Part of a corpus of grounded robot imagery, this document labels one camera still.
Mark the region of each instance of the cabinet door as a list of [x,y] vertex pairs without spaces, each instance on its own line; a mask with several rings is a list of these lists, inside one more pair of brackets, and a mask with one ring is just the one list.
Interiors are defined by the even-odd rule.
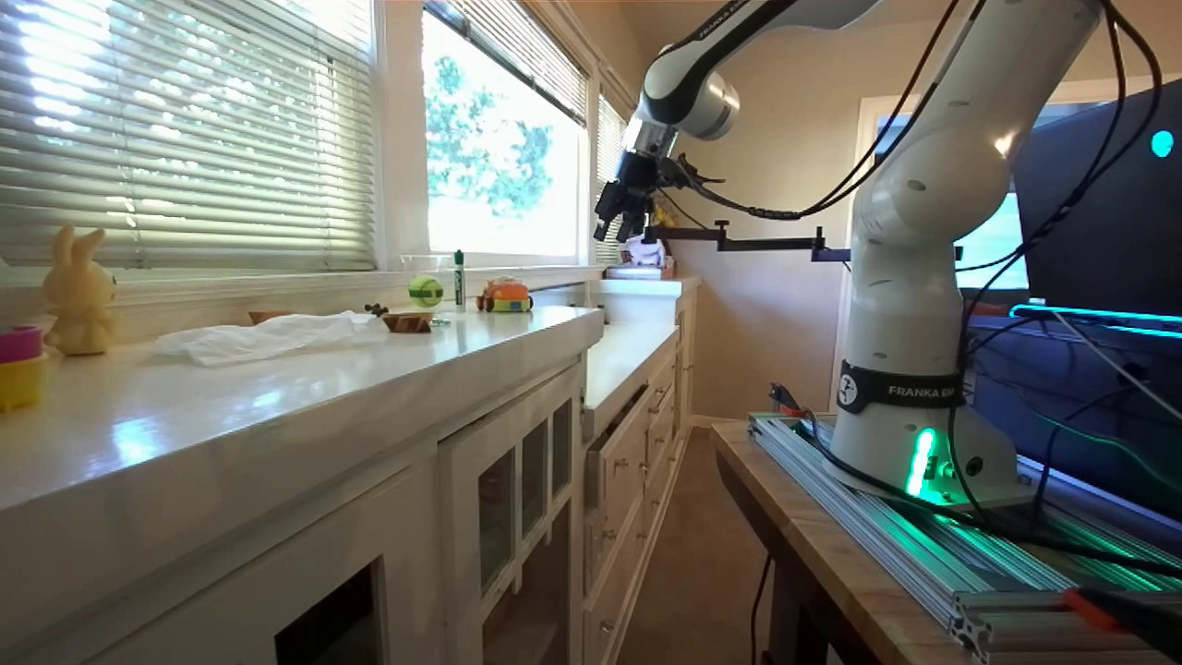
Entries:
[[[582,372],[567,369],[439,444],[447,660],[483,660],[483,630],[495,601],[511,590],[525,596],[515,586],[525,562],[573,504],[575,398]],[[556,636],[567,639],[568,601],[551,622]]]
[[387,477],[98,660],[439,660],[431,492],[428,465]]

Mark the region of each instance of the foliage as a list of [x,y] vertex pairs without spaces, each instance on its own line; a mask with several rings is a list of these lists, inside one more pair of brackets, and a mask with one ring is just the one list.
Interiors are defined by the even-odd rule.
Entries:
[[551,125],[530,122],[515,95],[451,57],[424,64],[424,106],[431,200],[483,203],[495,220],[530,220],[545,203]]

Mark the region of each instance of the white countertop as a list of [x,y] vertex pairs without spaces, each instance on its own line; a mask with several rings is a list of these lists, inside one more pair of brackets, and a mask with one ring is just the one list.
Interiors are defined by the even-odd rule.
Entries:
[[651,359],[674,341],[674,320],[614,320],[603,328],[603,341],[588,350],[588,440],[603,435],[643,383]]
[[0,415],[0,655],[30,622],[447,434],[603,334],[573,306],[444,317],[424,335],[218,369],[148,349],[47,362],[45,398]]

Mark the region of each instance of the window blinds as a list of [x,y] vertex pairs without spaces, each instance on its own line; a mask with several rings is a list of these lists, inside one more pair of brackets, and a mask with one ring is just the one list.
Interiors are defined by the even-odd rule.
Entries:
[[588,78],[518,0],[424,0],[424,9],[504,59],[573,120],[588,120]]
[[375,0],[0,0],[0,258],[375,268]]

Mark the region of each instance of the stuffed animal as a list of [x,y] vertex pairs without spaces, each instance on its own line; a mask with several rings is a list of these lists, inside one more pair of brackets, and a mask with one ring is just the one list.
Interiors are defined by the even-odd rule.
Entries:
[[69,224],[60,229],[51,271],[45,277],[45,298],[60,316],[47,341],[67,359],[105,356],[114,341],[110,327],[110,277],[94,263],[105,245],[105,229],[76,237]]

